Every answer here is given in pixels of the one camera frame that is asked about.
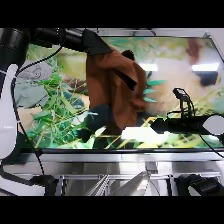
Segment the screen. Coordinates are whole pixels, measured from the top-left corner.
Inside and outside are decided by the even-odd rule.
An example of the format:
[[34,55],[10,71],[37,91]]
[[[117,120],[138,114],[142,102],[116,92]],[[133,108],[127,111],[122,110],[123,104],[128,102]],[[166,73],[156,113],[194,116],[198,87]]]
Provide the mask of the screen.
[[[184,89],[197,115],[224,113],[223,62],[210,39],[176,37],[103,37],[119,52],[131,50],[146,71],[147,107],[136,125],[121,134],[107,131],[109,105],[90,109],[86,84],[86,54],[62,49],[55,57],[19,75],[15,98],[27,135],[36,148],[150,149],[207,148],[198,135],[157,134],[150,125],[179,110],[173,89]],[[56,48],[30,45],[25,65],[42,59]],[[214,136],[204,136],[222,147]]]

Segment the brown cloth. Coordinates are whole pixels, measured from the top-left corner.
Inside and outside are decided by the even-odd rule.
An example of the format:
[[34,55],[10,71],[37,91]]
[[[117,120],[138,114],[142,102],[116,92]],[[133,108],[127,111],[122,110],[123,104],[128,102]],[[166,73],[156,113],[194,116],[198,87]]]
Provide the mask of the brown cloth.
[[108,54],[87,56],[88,95],[90,108],[110,105],[116,125],[123,130],[135,126],[137,112],[146,108],[143,99],[146,73],[135,61],[112,50]]

